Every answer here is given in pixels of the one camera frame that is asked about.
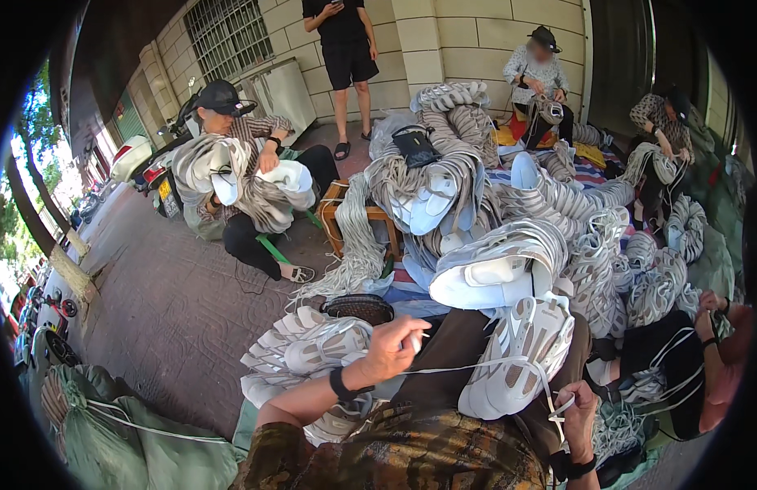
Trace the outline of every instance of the black shorts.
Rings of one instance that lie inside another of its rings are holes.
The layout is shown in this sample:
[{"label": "black shorts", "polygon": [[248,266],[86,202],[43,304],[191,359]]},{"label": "black shorts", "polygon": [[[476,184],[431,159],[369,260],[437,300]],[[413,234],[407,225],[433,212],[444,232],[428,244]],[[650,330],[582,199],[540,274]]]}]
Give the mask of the black shorts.
[{"label": "black shorts", "polygon": [[365,82],[379,74],[379,67],[371,60],[370,49],[367,39],[364,42],[321,46],[333,89],[345,90],[352,82]]}]

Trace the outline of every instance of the black slide sandal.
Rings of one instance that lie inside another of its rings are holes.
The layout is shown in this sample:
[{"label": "black slide sandal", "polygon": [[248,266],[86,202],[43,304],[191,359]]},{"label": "black slide sandal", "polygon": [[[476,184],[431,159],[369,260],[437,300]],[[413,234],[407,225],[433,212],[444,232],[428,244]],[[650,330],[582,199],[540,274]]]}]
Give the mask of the black slide sandal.
[{"label": "black slide sandal", "polygon": [[341,160],[346,160],[349,157],[349,152],[351,152],[351,143],[338,143],[338,145],[334,148],[332,156],[335,160],[340,162]]}]

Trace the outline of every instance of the window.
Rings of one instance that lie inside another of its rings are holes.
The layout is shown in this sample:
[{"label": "window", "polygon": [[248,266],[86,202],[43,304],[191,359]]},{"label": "window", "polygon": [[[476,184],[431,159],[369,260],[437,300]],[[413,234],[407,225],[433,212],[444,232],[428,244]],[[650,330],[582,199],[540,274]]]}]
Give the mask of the window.
[{"label": "window", "polygon": [[273,57],[258,0],[201,0],[185,24],[207,82],[229,80]]}]

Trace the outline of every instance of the patterned shirt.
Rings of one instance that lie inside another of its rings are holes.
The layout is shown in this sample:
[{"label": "patterned shirt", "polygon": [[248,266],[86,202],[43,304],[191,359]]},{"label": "patterned shirt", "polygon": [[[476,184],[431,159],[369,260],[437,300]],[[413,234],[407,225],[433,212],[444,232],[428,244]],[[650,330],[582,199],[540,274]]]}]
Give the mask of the patterned shirt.
[{"label": "patterned shirt", "polygon": [[403,405],[379,410],[369,427],[315,448],[298,427],[265,424],[253,434],[245,477],[232,488],[545,487],[545,468],[511,419]]},{"label": "patterned shirt", "polygon": [[569,81],[563,73],[558,55],[553,54],[552,59],[546,63],[539,63],[528,53],[525,45],[519,45],[510,57],[510,62],[504,67],[504,78],[513,87],[513,103],[529,103],[534,91],[521,89],[515,82],[517,74],[523,74],[528,78],[536,78],[545,86],[545,95],[552,99],[554,89],[563,89],[569,92]]},{"label": "patterned shirt", "polygon": [[689,165],[695,162],[695,149],[691,146],[691,137],[689,129],[680,121],[670,121],[665,109],[665,98],[653,93],[647,94],[640,102],[628,113],[632,122],[637,125],[638,135],[652,136],[643,126],[650,121],[661,129],[661,132],[667,136],[673,153],[680,153],[681,148],[686,148],[689,152]]},{"label": "patterned shirt", "polygon": [[[256,162],[258,161],[258,145],[255,138],[266,138],[270,136],[276,129],[283,129],[288,131],[289,134],[294,134],[294,127],[292,122],[283,116],[268,116],[266,118],[251,118],[247,115],[237,118],[232,122],[227,136],[229,138],[237,138],[239,141],[247,143],[251,149],[251,154],[247,159],[247,174],[253,175],[256,172]],[[197,206],[197,215],[202,221],[215,221],[223,220],[229,221],[233,216],[240,214],[242,211],[237,209],[236,206],[221,205],[217,208],[215,214],[211,214],[207,211],[207,201],[202,202]]]}]

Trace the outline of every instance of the black cap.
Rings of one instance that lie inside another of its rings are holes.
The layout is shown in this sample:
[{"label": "black cap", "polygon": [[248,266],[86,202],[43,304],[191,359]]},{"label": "black cap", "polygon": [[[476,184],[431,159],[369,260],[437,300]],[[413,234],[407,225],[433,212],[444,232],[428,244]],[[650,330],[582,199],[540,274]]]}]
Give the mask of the black cap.
[{"label": "black cap", "polygon": [[672,109],[675,110],[676,117],[684,125],[689,125],[689,111],[691,109],[691,103],[689,97],[675,85],[667,92],[667,100],[670,101]]},{"label": "black cap", "polygon": [[556,46],[556,37],[552,35],[550,29],[545,26],[537,27],[534,29],[534,32],[530,33],[528,36],[553,53],[561,52],[561,48]]},{"label": "black cap", "polygon": [[226,80],[213,80],[201,90],[195,107],[212,109],[218,114],[237,116],[242,108],[240,97],[236,94],[234,85]]}]

